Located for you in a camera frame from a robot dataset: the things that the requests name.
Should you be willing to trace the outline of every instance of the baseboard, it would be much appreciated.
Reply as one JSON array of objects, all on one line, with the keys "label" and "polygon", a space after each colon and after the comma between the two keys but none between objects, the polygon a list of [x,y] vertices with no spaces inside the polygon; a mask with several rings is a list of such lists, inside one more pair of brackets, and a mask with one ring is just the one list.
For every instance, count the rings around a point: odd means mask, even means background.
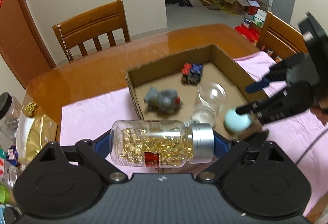
[{"label": "baseboard", "polygon": [[[169,28],[166,27],[166,28],[162,28],[162,29],[157,29],[157,30],[153,30],[153,31],[148,31],[148,32],[143,32],[143,33],[139,33],[139,34],[136,34],[136,35],[132,35],[132,36],[130,36],[130,38],[131,38],[131,41],[134,41],[134,40],[137,40],[137,39],[140,39],[140,38],[156,35],[156,34],[159,34],[159,33],[168,32],[168,31],[169,31]],[[120,44],[124,44],[125,40],[122,38],[122,39],[119,39],[119,40],[115,40],[115,42],[116,42],[116,45],[120,45]],[[109,45],[109,43],[105,43],[105,44],[102,44],[101,47],[102,47],[102,49],[106,49],[106,48],[110,48],[110,45]],[[95,52],[97,52],[96,48],[92,48],[90,50],[87,50],[88,55],[93,54]],[[81,54],[77,54],[77,55],[73,56],[74,60],[77,60],[79,58],[82,58]],[[66,64],[66,63],[68,63],[67,59],[58,62],[56,65],[57,65],[57,67],[60,67],[64,64]]]}]

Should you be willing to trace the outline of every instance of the gray elephant toy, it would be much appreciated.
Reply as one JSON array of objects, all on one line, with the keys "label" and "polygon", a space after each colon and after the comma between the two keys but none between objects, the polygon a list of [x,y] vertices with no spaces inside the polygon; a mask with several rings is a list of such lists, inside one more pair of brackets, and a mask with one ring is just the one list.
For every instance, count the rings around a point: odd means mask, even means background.
[{"label": "gray elephant toy", "polygon": [[156,88],[150,87],[150,90],[144,98],[144,102],[148,103],[148,109],[153,110],[158,107],[160,111],[173,113],[182,105],[178,92],[171,89],[166,89],[159,92]]}]

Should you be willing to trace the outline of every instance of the brown wooden door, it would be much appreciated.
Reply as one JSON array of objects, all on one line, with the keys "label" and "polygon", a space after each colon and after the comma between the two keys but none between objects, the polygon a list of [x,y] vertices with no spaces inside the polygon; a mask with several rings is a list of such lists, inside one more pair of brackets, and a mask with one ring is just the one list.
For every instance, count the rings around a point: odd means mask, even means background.
[{"label": "brown wooden door", "polygon": [[30,80],[51,70],[27,24],[18,0],[2,1],[0,54],[24,88]]}]

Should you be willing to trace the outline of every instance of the pink cloth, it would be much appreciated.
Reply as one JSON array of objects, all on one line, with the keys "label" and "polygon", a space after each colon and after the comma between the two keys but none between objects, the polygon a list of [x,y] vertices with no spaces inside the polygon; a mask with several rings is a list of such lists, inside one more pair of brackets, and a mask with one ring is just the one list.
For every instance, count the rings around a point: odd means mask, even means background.
[{"label": "pink cloth", "polygon": [[[256,81],[269,71],[275,62],[264,52],[235,59]],[[285,86],[283,82],[270,84],[265,92],[271,96]],[[61,123],[61,145],[74,145],[85,138],[96,139],[108,131],[116,120],[136,120],[128,88],[79,101],[63,107]],[[323,130],[323,125],[309,110],[296,117],[266,125],[270,130],[269,140],[279,146],[296,161],[308,145]],[[328,191],[328,137],[322,138],[299,164],[299,168],[310,181],[312,196],[304,212],[307,215],[317,201]],[[154,168],[118,167],[129,177],[133,173],[157,173]]]},{"label": "pink cloth", "polygon": [[[275,62],[264,52],[235,59],[235,61],[256,81],[269,72],[269,67]],[[271,83],[264,91],[271,96],[286,85],[286,83]],[[324,126],[309,111],[287,120],[277,121],[264,126],[269,129],[268,140],[275,141],[288,156],[296,162],[311,142],[322,132]],[[306,216],[318,200],[328,191],[328,135],[320,139],[312,150],[304,156],[299,169],[311,183],[312,195],[306,207]]]}]

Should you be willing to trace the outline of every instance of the light blue ball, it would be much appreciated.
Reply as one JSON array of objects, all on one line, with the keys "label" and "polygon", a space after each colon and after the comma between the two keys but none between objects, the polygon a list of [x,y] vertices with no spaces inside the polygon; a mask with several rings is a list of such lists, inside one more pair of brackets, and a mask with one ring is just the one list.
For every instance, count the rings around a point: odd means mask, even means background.
[{"label": "light blue ball", "polygon": [[246,130],[252,124],[249,114],[238,115],[235,110],[235,108],[229,109],[224,116],[224,124],[232,133]]}]

